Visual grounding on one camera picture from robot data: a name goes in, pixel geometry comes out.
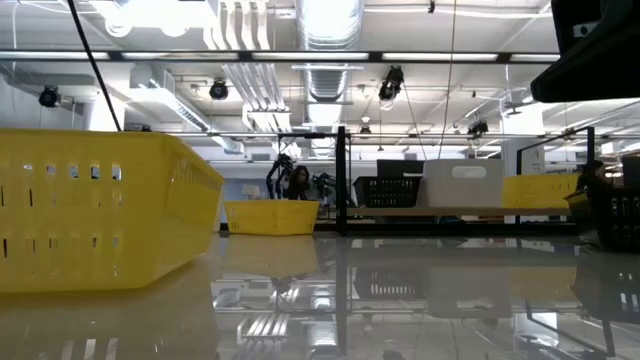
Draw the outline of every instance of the yellow plastic basket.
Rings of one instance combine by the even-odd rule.
[[[568,208],[564,198],[576,190],[578,174],[520,175],[504,179],[506,208]]]
[[[224,269],[283,278],[317,272],[318,258],[311,235],[231,235]]]
[[[313,233],[317,201],[227,201],[229,232],[257,235],[306,235]]]
[[[207,251],[223,183],[168,135],[0,131],[0,292],[145,286]]]

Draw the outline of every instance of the white ceiling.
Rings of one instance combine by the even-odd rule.
[[[419,4],[427,1],[393,1],[367,0],[366,6]],[[458,0],[459,9],[494,13],[535,13],[547,0]],[[0,3],[0,48],[12,48],[12,10],[15,2]],[[453,9],[453,0],[438,0],[437,6]],[[64,11],[64,7],[52,0],[44,6]],[[270,1],[269,7],[292,9],[294,1]],[[80,10],[92,10],[86,4]],[[127,49],[127,50],[163,50],[191,49],[205,50],[201,31],[191,29],[184,36],[170,38],[158,29],[134,29],[127,37],[119,39],[106,35],[104,20],[99,15],[84,15],[86,32],[94,49]],[[364,14],[359,48],[362,50],[393,51],[479,51],[479,52],[557,52],[555,32],[552,18],[529,19],[487,19],[457,16],[455,39],[452,44],[453,16],[437,13],[377,13]],[[40,49],[81,48],[79,37],[69,14],[58,14],[44,11],[32,6],[20,5],[16,12],[16,37],[18,48]],[[276,50],[297,49],[296,24],[294,19],[282,19],[271,14],[268,19],[269,37]],[[55,64],[55,63],[21,63],[21,69],[30,72],[49,73],[88,73],[92,71],[88,64]],[[128,68],[113,64],[101,65],[106,81],[114,88],[127,95],[125,85]],[[178,80],[177,91],[188,98],[203,114],[209,116],[217,127],[229,131],[245,131],[239,117],[242,113],[242,101],[233,89],[228,100],[212,101],[208,95],[208,86],[215,77],[224,73],[217,64],[154,64],[156,71],[164,69],[171,72]],[[455,65],[451,67],[449,84],[449,65],[403,65],[408,94],[411,99],[415,121],[420,128],[439,132],[446,121],[450,125],[463,117],[472,109],[482,104],[485,99],[507,88],[505,66],[503,65]],[[511,89],[527,88],[531,80],[544,71],[540,65],[511,65],[509,71],[509,87]],[[276,65],[278,79],[285,102],[292,110],[292,125],[303,121],[304,105],[301,104],[302,79],[300,72],[293,71],[290,64]],[[396,100],[390,111],[378,109],[376,86],[381,77],[386,75],[388,65],[367,64],[364,70],[352,72],[350,91],[347,101],[353,105],[344,107],[342,121],[350,124],[352,131],[357,131],[363,115],[371,118],[372,131],[379,129],[382,115],[383,132],[406,132],[413,129],[413,119],[406,101],[406,93]],[[197,92],[193,86],[202,85]],[[365,85],[364,96],[356,90],[356,86]],[[451,85],[451,96],[448,108],[442,103],[447,92],[442,87]],[[629,103],[630,100],[612,102],[593,102],[589,104],[567,104],[569,111],[562,111],[564,104],[551,105],[545,111],[545,125],[552,131],[575,122],[596,118],[600,114]],[[165,111],[162,106],[139,104],[155,115],[158,124],[164,129],[180,129],[181,120]],[[483,110],[492,131],[499,131],[500,115],[497,111]],[[607,126],[630,126],[637,121],[632,115]]]

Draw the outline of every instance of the ceiling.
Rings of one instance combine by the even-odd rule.
[[[66,7],[56,0],[35,2],[56,12],[45,11],[29,4],[16,9],[15,34],[18,49],[81,49],[81,43]],[[78,1],[80,11],[93,7]],[[548,12],[547,0],[458,0],[437,1],[436,13],[390,12],[408,9],[410,5],[426,6],[426,1],[367,0],[359,39],[359,50],[367,51],[439,51],[439,52],[542,52],[557,53],[557,44],[551,17],[536,19],[502,19],[454,16],[440,10],[484,12],[491,14],[536,14]],[[13,48],[12,11],[15,1],[0,3],[0,48]],[[295,1],[270,1],[267,4],[268,36],[274,50],[299,49],[295,14]],[[105,31],[105,21],[99,14],[84,14],[85,30],[93,49],[124,50],[206,50],[200,29],[192,28],[178,38],[165,36],[159,29],[134,28],[124,38],[114,38]],[[102,64],[105,80],[132,103],[136,102],[128,85],[133,65]],[[220,64],[213,63],[153,63],[156,73],[167,70],[176,78],[176,92],[186,98],[215,127],[224,131],[247,131],[241,119],[243,102],[231,85],[227,100],[213,101],[208,95],[214,78],[224,77]],[[89,64],[19,63],[19,70],[30,73],[86,73],[92,74]],[[464,64],[409,64],[403,65],[405,92],[394,101],[389,111],[379,109],[377,88],[389,66],[364,64],[362,70],[352,71],[348,93],[342,111],[341,123],[355,132],[362,126],[361,118],[370,117],[372,132],[399,133],[421,131],[440,133],[460,130],[476,118],[489,124],[491,132],[500,132],[499,101],[509,91],[527,89],[529,83],[546,65],[464,65]],[[302,73],[291,69],[291,64],[276,64],[277,78],[286,105],[291,110],[292,126],[300,126],[306,115]],[[450,89],[447,100],[447,88]],[[588,119],[597,119],[634,100],[599,101],[572,104],[546,104],[540,106],[545,131],[562,130]],[[478,110],[478,117],[469,113]],[[138,102],[135,121],[151,123],[158,130],[185,129],[182,120],[162,104]],[[599,132],[612,132],[616,128],[633,131],[638,120],[633,113],[611,121],[598,123]]]

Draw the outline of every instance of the wall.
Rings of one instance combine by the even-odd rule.
[[[11,87],[0,76],[0,128],[70,129],[71,118],[71,111],[43,108],[35,96]],[[74,128],[82,129],[83,123],[76,113]]]

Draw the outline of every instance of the box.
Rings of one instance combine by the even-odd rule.
[[[429,207],[501,207],[502,160],[429,160],[424,165]]]

